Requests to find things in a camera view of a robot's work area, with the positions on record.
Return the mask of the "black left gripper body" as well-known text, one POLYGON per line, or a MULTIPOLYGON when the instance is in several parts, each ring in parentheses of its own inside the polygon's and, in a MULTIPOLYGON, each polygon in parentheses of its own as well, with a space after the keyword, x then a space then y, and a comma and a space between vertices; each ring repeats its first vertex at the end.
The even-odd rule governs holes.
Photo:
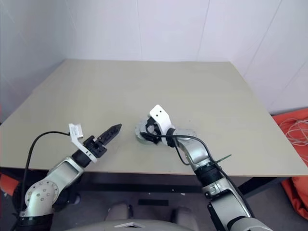
POLYGON ((101 158, 101 156, 107 152, 107 149, 101 141, 96 139, 94 136, 90 136, 83 141, 83 146, 86 147, 96 158, 101 158))

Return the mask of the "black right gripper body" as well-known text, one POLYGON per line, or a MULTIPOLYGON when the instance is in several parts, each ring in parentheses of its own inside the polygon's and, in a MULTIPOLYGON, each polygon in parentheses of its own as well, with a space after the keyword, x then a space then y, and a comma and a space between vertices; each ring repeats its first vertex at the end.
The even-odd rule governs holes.
POLYGON ((161 139, 160 138, 161 132, 159 130, 159 127, 152 117, 150 117, 147 120, 145 125, 145 130, 146 130, 144 134, 145 139, 161 139))

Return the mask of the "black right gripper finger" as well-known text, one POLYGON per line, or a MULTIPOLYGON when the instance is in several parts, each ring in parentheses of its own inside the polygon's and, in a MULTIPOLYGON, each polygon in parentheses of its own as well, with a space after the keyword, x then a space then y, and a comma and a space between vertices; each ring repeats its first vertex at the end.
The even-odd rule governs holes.
POLYGON ((154 144, 158 144, 158 138, 157 138, 155 135, 153 135, 153 134, 142 133, 141 136, 142 136, 145 140, 147 140, 147 141, 149 141, 149 142, 152 142, 152 143, 154 143, 154 144))

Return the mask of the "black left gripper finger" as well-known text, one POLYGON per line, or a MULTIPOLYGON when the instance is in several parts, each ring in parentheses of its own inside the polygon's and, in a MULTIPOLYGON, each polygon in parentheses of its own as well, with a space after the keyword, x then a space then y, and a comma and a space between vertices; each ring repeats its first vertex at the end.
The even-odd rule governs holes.
POLYGON ((102 144, 107 145, 112 139, 114 139, 120 132, 121 127, 110 127, 102 134, 102 144))
POLYGON ((122 124, 113 125, 108 130, 106 130, 103 134, 101 134, 97 139, 99 141, 111 141, 118 135, 118 133, 121 130, 121 127, 122 127, 122 124))

